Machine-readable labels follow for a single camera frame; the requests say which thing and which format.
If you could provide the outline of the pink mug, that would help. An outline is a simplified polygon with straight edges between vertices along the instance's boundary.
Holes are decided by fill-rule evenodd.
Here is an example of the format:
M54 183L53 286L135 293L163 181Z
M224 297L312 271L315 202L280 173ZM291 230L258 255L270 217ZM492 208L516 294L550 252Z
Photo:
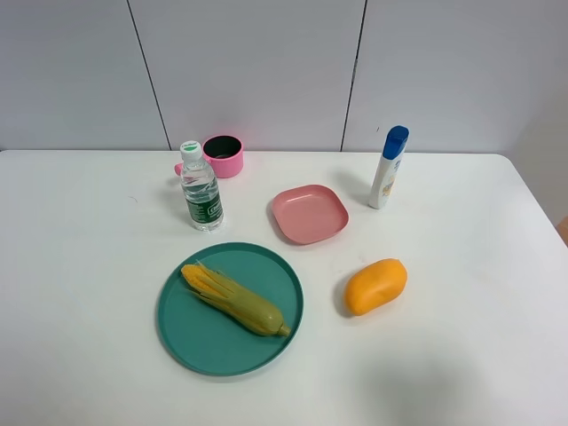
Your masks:
M203 144L191 140L186 141L179 148L182 163L175 166L178 176L181 175L183 164L187 160L202 158L215 172L217 178L233 178L243 169L244 147L242 142L228 135L219 135L207 139Z

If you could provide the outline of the round green plate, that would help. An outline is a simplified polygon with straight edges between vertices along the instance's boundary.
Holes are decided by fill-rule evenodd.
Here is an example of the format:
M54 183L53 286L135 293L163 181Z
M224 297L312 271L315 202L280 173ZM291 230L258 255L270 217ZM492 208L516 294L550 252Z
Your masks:
M161 343L194 372L232 376L276 359L299 328L300 280L267 248L227 242L187 258L166 280L156 308Z

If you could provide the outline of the clear plastic water bottle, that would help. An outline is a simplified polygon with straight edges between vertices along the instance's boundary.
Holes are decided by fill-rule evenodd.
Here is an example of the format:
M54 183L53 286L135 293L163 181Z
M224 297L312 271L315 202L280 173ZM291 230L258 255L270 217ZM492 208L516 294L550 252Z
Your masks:
M193 226L200 231L212 231L224 218L215 172L205 159L199 142L187 141L179 151L181 187Z

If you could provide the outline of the pink square plate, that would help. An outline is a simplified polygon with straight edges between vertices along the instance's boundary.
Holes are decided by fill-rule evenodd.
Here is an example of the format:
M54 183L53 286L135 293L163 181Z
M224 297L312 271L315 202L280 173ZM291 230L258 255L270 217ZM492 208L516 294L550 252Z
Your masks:
M349 223L349 214L336 193L324 185L304 185L277 194L272 214L282 234L297 245L334 237Z

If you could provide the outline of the orange mango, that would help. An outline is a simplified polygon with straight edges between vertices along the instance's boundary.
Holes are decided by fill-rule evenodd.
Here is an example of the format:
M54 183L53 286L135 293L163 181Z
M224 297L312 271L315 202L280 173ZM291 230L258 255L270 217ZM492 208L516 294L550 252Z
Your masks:
M354 316L367 314L400 296L406 283L406 267L398 259L377 261L348 280L343 293L345 307Z

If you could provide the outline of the white blue shampoo bottle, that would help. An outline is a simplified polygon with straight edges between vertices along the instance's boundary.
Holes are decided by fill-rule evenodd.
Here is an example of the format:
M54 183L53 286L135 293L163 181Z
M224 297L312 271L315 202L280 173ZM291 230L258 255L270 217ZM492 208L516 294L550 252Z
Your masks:
M398 125L389 130L368 199L371 208L384 208L390 198L408 137L409 130L404 126Z

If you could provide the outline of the corn cob with husk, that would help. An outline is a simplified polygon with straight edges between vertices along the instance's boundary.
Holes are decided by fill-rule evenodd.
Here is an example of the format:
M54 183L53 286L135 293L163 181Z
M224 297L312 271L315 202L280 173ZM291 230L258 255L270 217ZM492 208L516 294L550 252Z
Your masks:
M197 298L229 315L252 333L282 337L291 334L276 305L221 272L202 263L183 265L180 271Z

